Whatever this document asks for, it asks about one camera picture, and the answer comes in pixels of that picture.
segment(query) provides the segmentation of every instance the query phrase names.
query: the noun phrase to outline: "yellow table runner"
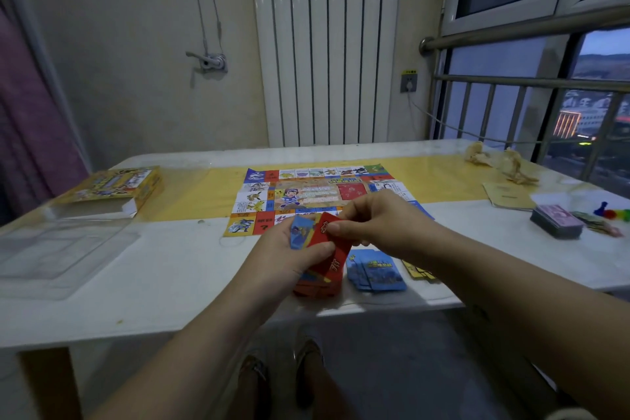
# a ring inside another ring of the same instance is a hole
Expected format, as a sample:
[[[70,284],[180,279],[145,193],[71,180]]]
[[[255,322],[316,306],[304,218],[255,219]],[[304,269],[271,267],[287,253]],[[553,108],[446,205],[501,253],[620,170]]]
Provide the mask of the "yellow table runner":
[[[403,182],[420,203],[440,201],[476,201],[487,199],[484,182],[505,182],[497,169],[466,163],[462,155],[427,157],[373,158],[368,160],[327,161],[324,163],[286,163],[211,169],[162,168],[164,191],[152,196],[138,213],[139,221],[177,221],[228,217],[236,193],[248,168],[279,170],[314,166],[361,166],[381,163],[396,179]],[[524,163],[526,172],[540,177],[540,186],[527,187],[528,192],[571,191],[589,186],[561,184],[560,173],[534,163]]]

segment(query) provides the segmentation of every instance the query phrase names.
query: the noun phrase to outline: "wall outlet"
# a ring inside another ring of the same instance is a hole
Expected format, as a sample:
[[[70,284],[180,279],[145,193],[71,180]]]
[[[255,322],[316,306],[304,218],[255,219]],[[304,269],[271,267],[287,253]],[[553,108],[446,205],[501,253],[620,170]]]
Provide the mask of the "wall outlet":
[[[411,82],[411,90],[407,90],[407,82]],[[418,70],[405,70],[400,78],[400,92],[415,92],[418,85]]]

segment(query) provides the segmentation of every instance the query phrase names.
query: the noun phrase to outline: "hand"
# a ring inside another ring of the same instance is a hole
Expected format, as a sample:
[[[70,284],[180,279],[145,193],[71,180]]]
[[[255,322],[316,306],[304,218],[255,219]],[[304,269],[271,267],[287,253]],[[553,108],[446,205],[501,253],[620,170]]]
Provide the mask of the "hand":
[[[366,194],[347,204],[328,233],[374,246],[413,263],[431,256],[437,243],[451,231],[403,200],[389,189]]]
[[[291,249],[292,221],[292,218],[288,218],[268,229],[230,282],[240,295],[262,307],[267,317],[290,294],[306,269],[325,260],[335,251],[332,242],[323,242],[302,250]]]

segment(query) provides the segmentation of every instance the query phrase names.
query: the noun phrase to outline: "pink curtain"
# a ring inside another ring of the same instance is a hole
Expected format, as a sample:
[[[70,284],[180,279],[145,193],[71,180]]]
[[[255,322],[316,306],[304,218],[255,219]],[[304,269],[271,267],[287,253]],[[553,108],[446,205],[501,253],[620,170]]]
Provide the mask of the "pink curtain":
[[[0,182],[22,215],[88,175],[19,28],[0,9]]]

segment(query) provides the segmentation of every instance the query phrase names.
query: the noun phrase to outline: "game board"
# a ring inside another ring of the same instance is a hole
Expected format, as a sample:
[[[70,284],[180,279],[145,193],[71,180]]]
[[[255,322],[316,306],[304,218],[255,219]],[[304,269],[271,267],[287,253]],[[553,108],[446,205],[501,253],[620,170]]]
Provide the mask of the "game board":
[[[366,193],[390,189],[424,211],[382,165],[247,170],[224,236],[251,236],[295,215],[331,213]]]

